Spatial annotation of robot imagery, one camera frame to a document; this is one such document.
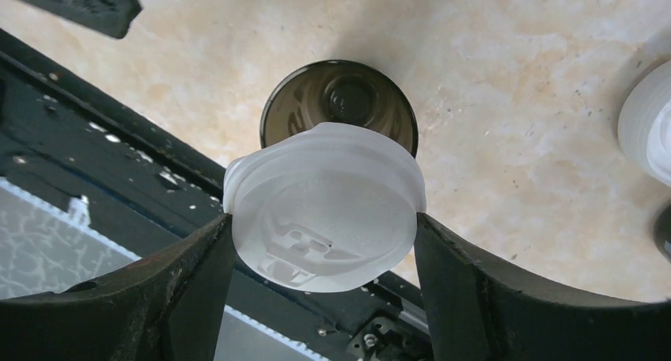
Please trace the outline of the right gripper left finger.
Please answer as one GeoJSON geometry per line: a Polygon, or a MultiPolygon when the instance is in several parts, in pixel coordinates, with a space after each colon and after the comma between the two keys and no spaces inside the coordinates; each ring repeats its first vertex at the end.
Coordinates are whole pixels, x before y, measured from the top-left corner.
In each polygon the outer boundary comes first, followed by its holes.
{"type": "Polygon", "coordinates": [[[236,252],[224,214],[62,293],[1,302],[4,360],[212,360],[236,252]]]}

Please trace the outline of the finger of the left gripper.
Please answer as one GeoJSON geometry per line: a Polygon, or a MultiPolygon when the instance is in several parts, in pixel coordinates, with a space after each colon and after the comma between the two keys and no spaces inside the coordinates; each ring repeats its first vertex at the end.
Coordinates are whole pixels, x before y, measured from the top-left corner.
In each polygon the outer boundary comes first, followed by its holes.
{"type": "Polygon", "coordinates": [[[142,11],[139,0],[20,0],[100,34],[122,39],[142,11]]]}

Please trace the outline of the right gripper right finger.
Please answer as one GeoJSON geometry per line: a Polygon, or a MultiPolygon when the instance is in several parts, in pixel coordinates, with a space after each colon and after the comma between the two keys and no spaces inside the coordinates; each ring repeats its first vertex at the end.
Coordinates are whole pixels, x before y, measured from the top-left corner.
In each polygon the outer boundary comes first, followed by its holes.
{"type": "Polygon", "coordinates": [[[418,214],[416,267],[436,360],[667,360],[669,302],[546,279],[418,214]]]}

